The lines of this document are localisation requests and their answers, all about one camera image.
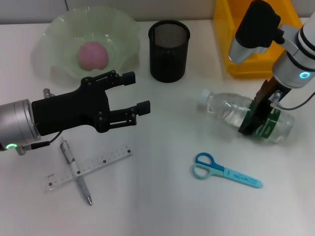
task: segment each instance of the silver pen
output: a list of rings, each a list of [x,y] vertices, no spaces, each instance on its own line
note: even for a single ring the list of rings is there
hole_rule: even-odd
[[[67,160],[67,163],[70,165],[71,174],[74,178],[74,180],[77,182],[78,187],[85,198],[85,200],[88,202],[88,204],[92,205],[92,198],[90,195],[90,192],[88,190],[87,185],[85,184],[85,181],[83,179],[83,176],[80,173],[80,170],[77,166],[77,163],[73,157],[73,154],[71,152],[71,149],[69,147],[69,144],[66,140],[62,138],[62,142],[60,144],[60,149],[63,152],[63,155],[65,159]]]

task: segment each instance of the black mesh pencil holder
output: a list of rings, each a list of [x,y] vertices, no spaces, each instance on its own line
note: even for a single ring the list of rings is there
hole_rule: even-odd
[[[171,83],[185,74],[190,31],[178,21],[160,21],[149,29],[150,72],[158,81]]]

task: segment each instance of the yellow container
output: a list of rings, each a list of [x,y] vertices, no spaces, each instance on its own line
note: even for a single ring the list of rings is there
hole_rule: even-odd
[[[301,21],[297,16],[290,0],[265,0],[281,17],[281,24],[293,27],[301,27]],[[270,48],[264,54],[254,54],[243,64],[234,64],[228,58],[228,51],[236,30],[243,19],[252,0],[217,0],[214,23],[220,44],[224,65],[228,73],[236,78],[265,78],[272,76],[272,65],[283,47],[272,42]]]

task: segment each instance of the blue scissors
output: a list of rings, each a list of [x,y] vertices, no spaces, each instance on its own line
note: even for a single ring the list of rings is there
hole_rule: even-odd
[[[211,163],[208,164],[208,163],[199,161],[198,158],[201,156],[209,157],[211,160]],[[192,166],[192,172],[199,179],[206,179],[206,178],[209,178],[210,176],[219,176],[219,177],[223,177],[223,178],[235,181],[235,182],[246,184],[254,188],[262,187],[262,182],[260,180],[257,180],[253,177],[247,176],[245,174],[242,174],[237,171],[218,165],[215,162],[213,156],[206,152],[199,153],[196,156],[195,162],[196,163]],[[200,175],[196,172],[196,168],[204,169],[208,173],[206,175]]]

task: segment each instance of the clear plastic ruler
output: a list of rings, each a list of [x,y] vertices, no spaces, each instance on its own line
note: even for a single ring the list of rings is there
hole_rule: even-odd
[[[85,175],[91,171],[101,169],[109,164],[121,160],[125,157],[132,156],[133,152],[129,145],[122,145],[120,148],[113,150],[107,154],[101,154],[83,161],[77,161],[77,166],[81,174]],[[73,180],[70,167],[67,166],[64,170],[53,173],[45,178],[44,191],[53,190]]]

